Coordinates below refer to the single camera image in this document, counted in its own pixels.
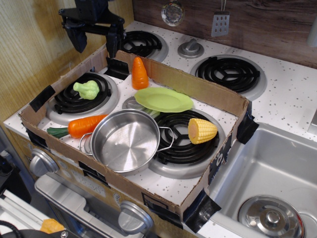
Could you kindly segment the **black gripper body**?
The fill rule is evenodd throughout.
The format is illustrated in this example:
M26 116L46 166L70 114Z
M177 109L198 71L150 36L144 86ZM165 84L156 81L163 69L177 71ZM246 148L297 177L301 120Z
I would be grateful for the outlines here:
M58 13L68 33L124 34L124 19L109 10L106 0L76 0L74 8L62 8Z

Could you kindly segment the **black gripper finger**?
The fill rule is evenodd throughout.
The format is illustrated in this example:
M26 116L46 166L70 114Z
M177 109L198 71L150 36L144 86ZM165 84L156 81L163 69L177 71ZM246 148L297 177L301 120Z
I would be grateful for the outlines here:
M106 48L110 59L115 58L124 38L125 30L123 28L123 24L112 24L109 27L106 35Z
M85 32L74 28L66 28L65 30L75 50L82 53L87 45L87 36Z

